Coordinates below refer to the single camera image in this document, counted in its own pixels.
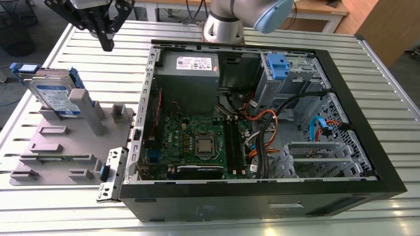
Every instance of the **ram slot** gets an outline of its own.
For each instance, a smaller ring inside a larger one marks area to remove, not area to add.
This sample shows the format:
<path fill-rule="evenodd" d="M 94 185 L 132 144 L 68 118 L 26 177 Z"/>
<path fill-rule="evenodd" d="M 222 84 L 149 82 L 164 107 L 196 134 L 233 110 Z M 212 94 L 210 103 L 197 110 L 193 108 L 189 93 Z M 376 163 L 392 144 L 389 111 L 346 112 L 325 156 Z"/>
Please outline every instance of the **ram slot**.
<path fill-rule="evenodd" d="M 233 149 L 233 161 L 234 161 L 234 169 L 236 174 L 242 174 L 244 169 L 244 158 L 241 151 L 241 133 L 237 126 L 237 121 L 233 120 L 230 122 L 230 141 L 232 141 L 232 149 Z"/>
<path fill-rule="evenodd" d="M 222 122 L 222 132 L 224 132 L 224 147 L 226 156 L 226 166 L 228 172 L 233 173 L 234 168 L 234 158 L 233 158 L 233 148 L 232 148 L 232 133 L 230 133 L 230 120 L 225 119 Z"/>

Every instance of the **aluminum table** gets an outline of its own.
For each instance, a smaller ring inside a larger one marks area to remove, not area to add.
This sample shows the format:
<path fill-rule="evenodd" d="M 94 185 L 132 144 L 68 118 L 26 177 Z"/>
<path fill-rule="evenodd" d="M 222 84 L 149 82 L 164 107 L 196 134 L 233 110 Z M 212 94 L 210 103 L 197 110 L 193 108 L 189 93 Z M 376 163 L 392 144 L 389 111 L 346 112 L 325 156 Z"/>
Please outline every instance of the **aluminum table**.
<path fill-rule="evenodd" d="M 102 107 L 124 102 L 136 110 L 150 39 L 201 40 L 201 28 L 128 21 L 104 52 L 86 31 L 68 26 L 44 63 L 80 71 Z M 330 56 L 388 153 L 408 192 L 389 200 L 317 218 L 141 223 L 122 204 L 97 204 L 97 186 L 10 186 L 17 164 L 41 120 L 41 105 L 25 93 L 0 133 L 0 233 L 54 235 L 418 235 L 420 113 L 369 46 L 352 35 L 245 29 L 246 44 L 316 48 Z"/>

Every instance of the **open computer tower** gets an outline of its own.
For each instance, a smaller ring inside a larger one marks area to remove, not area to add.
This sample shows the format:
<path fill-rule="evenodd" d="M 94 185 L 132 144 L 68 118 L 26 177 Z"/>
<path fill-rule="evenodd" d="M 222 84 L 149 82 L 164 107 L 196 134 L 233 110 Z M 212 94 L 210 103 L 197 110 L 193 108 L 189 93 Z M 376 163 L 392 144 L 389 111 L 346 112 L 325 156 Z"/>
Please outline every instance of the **open computer tower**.
<path fill-rule="evenodd" d="M 152 41 L 106 166 L 97 201 L 142 222 L 334 215 L 406 191 L 329 53 L 302 48 Z"/>

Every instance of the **green circuit board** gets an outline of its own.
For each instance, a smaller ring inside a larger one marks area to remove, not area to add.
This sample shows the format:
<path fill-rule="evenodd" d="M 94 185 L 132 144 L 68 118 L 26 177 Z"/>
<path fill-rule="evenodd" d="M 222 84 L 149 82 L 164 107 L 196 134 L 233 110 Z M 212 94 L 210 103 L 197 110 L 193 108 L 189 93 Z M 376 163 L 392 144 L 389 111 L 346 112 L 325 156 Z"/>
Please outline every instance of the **green circuit board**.
<path fill-rule="evenodd" d="M 226 168 L 226 151 L 224 147 L 224 119 L 208 117 L 168 117 L 164 122 L 162 147 L 158 165 L 154 167 L 156 178 L 161 172 L 168 171 L 168 165 L 210 165 L 222 166 L 225 169 L 224 178 L 245 178 L 244 175 L 233 175 Z M 249 132 L 249 122 L 240 120 L 237 128 L 241 134 L 241 144 L 245 141 L 245 133 Z M 212 153 L 200 156 L 198 140 L 210 140 Z M 240 146 L 244 165 L 245 155 L 242 145 Z"/>

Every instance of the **sticker label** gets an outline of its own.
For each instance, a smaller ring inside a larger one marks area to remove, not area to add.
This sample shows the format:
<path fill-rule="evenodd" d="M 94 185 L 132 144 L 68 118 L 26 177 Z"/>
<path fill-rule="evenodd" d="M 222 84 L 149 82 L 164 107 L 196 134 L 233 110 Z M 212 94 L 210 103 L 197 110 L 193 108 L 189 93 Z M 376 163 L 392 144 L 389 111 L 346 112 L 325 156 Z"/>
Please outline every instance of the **sticker label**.
<path fill-rule="evenodd" d="M 252 99 L 249 100 L 249 104 L 250 104 L 253 107 L 257 106 L 257 103 L 256 103 Z"/>
<path fill-rule="evenodd" d="M 257 171 L 257 166 L 256 165 L 250 165 L 249 166 L 249 171 L 250 172 L 256 172 Z"/>
<path fill-rule="evenodd" d="M 178 57 L 176 59 L 177 70 L 212 70 L 210 58 Z"/>
<path fill-rule="evenodd" d="M 68 90 L 64 86 L 37 85 L 42 99 L 52 109 L 66 117 L 80 114 L 78 107 L 68 100 Z"/>

